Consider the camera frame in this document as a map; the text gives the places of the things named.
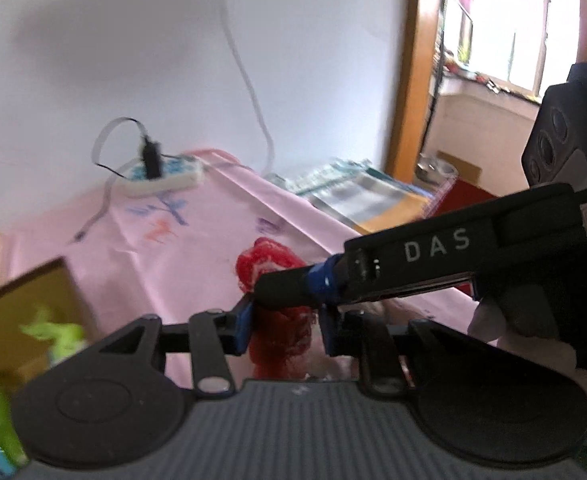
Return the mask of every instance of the brown box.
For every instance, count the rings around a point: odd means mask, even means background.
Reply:
[[[9,391],[19,388],[49,366],[50,343],[20,330],[45,306],[49,321],[77,323],[89,343],[100,335],[91,309],[63,258],[53,260],[0,288],[0,382]]]

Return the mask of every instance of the white wall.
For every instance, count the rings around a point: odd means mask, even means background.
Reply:
[[[276,144],[276,169],[330,156],[380,163],[405,0],[228,0]],[[143,121],[164,151],[266,155],[217,0],[0,0],[0,230],[106,173],[102,126]],[[114,166],[138,139],[123,126]]]
[[[538,106],[446,78],[425,151],[441,150],[482,169],[478,185],[497,196],[528,186],[520,158]]]

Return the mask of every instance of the white cable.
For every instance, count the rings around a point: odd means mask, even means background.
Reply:
[[[271,136],[269,128],[267,128],[264,121],[264,115],[262,113],[262,108],[260,107],[260,101],[257,98],[256,89],[254,88],[253,83],[251,83],[251,78],[246,72],[246,68],[244,68],[244,63],[242,62],[242,58],[238,52],[238,45],[233,38],[233,33],[231,32],[231,27],[229,24],[230,20],[228,16],[227,0],[218,0],[218,3],[220,5],[220,21],[222,22],[222,30],[224,31],[224,36],[227,40],[228,49],[231,51],[233,59],[236,62],[238,70],[240,71],[240,75],[242,76],[242,80],[246,86],[246,91],[249,94],[251,104],[253,105],[253,109],[256,114],[257,123],[262,130],[264,140],[266,140],[266,164],[264,165],[264,170],[262,170],[262,176],[267,176],[267,174],[273,171],[273,163],[275,161],[275,143],[273,142],[273,137]]]

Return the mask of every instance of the white power strip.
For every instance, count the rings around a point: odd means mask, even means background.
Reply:
[[[180,158],[164,158],[162,160],[162,176],[148,180],[142,161],[136,164],[121,179],[120,187],[126,196],[132,198],[152,195],[162,191],[190,189],[200,185],[204,178],[204,164],[195,155],[184,155]]]

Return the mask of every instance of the black plug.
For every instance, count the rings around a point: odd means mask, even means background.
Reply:
[[[144,145],[140,150],[140,158],[144,163],[144,170],[148,180],[162,177],[162,162],[160,158],[160,143],[152,142],[144,136]]]

